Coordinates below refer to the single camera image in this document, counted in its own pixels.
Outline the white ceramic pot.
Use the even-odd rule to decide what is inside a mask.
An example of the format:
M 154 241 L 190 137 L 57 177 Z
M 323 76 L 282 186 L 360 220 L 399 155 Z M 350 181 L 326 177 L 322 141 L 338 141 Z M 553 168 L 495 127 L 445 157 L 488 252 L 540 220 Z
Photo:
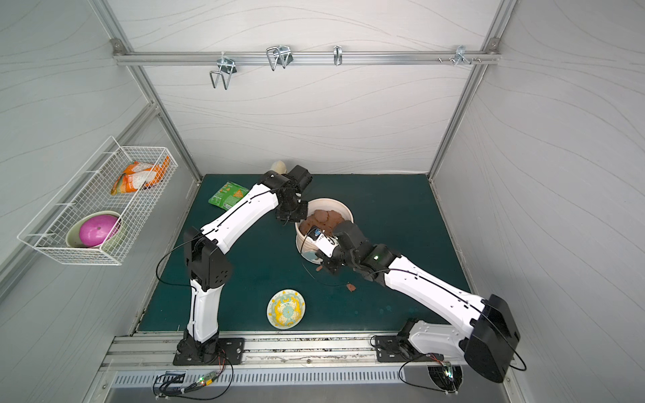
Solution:
M 315 210 L 334 210 L 336 212 L 339 212 L 346 221 L 354 221 L 354 216 L 353 213 L 351 213 L 350 209 L 344 204 L 341 203 L 340 201 L 331 199 L 331 198 L 318 198 L 314 199 L 312 201 L 308 202 L 308 216 L 314 213 Z M 306 250 L 314 250 L 314 244 L 311 240 L 309 240 L 306 235 L 303 235 L 299 231 L 299 225 L 303 222 L 300 221 L 300 223 L 295 224 L 295 230 L 296 230 L 296 246 L 297 246 L 297 251 L 299 254 L 301 254 L 303 251 Z

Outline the light teal scrub brush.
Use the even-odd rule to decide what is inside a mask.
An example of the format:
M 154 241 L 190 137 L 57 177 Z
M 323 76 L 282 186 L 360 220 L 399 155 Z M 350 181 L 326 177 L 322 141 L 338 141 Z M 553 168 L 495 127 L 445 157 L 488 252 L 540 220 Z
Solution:
M 306 250 L 301 253 L 302 258 L 313 264 L 320 264 L 322 259 L 316 255 L 315 250 Z

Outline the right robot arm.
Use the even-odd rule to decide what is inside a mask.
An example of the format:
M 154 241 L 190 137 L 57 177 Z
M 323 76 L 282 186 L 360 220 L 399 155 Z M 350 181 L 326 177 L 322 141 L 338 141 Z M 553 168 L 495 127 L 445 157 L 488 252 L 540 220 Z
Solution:
M 313 242 L 322 267 L 331 273 L 347 267 L 368 281 L 410 297 L 442 317 L 451 331 L 434 332 L 419 319 L 406 322 L 390 350 L 405 361 L 428 359 L 446 366 L 460 358 L 489 381 L 502 383 L 517 358 L 521 339 L 508 303 L 497 295 L 484 298 L 460 290 L 414 265 L 405 255 L 372 243 L 358 225 L 339 224 L 331 235 L 316 228 Z

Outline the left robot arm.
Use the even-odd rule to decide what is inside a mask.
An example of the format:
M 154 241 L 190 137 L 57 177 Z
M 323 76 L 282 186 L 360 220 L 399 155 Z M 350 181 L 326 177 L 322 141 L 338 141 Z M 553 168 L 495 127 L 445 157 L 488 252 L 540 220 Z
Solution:
M 252 188 L 219 218 L 184 233 L 184 259 L 191 288 L 191 308 L 185 335 L 177 346 L 191 361 L 205 362 L 220 352 L 219 309 L 223 288 L 233 275 L 227 258 L 233 245 L 267 213 L 283 223 L 307 217 L 302 193 L 312 174 L 302 166 L 287 173 L 267 171 Z

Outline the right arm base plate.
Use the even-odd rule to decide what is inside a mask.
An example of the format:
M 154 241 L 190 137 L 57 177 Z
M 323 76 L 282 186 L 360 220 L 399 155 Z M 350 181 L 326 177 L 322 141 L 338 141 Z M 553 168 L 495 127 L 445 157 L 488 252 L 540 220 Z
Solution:
M 404 363 L 419 356 L 419 352 L 404 338 L 399 336 L 374 335 L 370 340 L 380 363 Z

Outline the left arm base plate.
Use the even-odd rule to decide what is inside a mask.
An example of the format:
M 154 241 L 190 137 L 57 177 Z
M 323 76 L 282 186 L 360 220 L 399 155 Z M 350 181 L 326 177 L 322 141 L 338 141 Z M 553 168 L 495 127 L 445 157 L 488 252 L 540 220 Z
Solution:
M 245 351 L 245 339 L 217 339 L 200 343 L 188 337 L 179 342 L 173 359 L 174 366 L 238 365 Z

